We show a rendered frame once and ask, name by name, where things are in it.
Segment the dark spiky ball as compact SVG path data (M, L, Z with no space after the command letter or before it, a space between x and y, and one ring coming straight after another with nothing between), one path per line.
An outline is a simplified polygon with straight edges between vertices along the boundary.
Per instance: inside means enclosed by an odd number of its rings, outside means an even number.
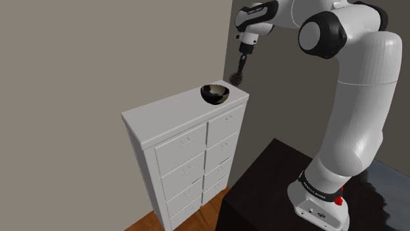
M232 84L233 86L236 86L236 87L239 86L242 83L242 80L243 80L243 74L240 73L240 72L232 73L229 76L230 84Z

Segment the black bowl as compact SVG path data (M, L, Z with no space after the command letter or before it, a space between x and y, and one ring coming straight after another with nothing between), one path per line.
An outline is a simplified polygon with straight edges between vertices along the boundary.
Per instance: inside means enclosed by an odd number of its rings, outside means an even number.
M208 104L218 105L224 103L229 97L230 90L218 84L203 85L200 88L201 97Z

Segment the white chest of drawers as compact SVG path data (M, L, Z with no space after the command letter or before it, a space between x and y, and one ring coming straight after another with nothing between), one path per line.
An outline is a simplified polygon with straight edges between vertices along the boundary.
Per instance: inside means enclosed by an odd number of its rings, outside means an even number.
M150 203L174 231L226 189L249 94L219 80L122 112Z

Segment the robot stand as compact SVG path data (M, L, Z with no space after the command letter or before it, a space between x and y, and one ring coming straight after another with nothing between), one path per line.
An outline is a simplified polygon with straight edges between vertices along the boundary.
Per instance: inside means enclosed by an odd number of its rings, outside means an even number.
M287 187L311 158L274 139L223 197L216 231L324 231L299 217ZM364 171L344 187L348 231L396 231L388 226L384 198Z

